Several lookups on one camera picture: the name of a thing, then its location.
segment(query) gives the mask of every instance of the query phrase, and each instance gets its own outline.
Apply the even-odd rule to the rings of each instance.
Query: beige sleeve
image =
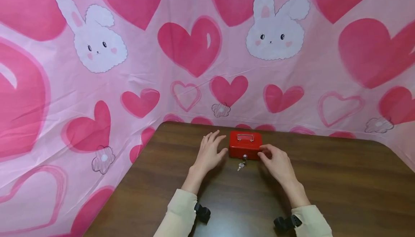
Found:
[[[178,189],[167,206],[164,216],[154,237],[186,237],[195,223],[195,205],[197,196]]]
[[[303,222],[295,228],[297,237],[333,237],[329,224],[315,205],[298,207],[291,213]]]

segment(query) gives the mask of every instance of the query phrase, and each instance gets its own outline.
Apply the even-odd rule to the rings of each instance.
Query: wooden table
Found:
[[[85,236],[153,236],[196,159],[202,136],[216,129],[227,135],[234,130],[162,124]],[[415,174],[387,147],[365,140],[260,133],[264,143],[288,153],[334,236],[415,236]],[[228,144],[227,138],[219,147]],[[208,174],[199,201],[212,215],[207,225],[196,221],[190,236],[277,236],[273,220],[290,209],[281,187],[259,162],[248,161],[237,172],[239,162],[228,158]]]

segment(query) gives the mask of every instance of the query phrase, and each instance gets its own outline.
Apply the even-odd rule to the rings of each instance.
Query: pink fabric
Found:
[[[413,3],[1,0],[0,236],[81,236],[164,121],[370,139],[415,170]]]

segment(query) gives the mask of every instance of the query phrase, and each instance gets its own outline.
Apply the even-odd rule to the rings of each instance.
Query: bunny illustration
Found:
[[[254,0],[254,25],[246,37],[249,53],[263,60],[291,58],[303,46],[304,30],[296,20],[309,11],[307,0],[288,0],[275,13],[274,0]]]
[[[109,29],[114,25],[112,13],[99,5],[90,5],[85,20],[73,0],[56,0],[75,35],[76,53],[82,64],[93,73],[106,72],[127,58],[120,35]]]

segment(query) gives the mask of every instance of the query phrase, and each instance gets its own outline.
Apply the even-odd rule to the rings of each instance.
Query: silver key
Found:
[[[239,165],[238,165],[238,171],[240,171],[243,167],[245,167],[245,164],[243,164],[242,162],[239,163]]]

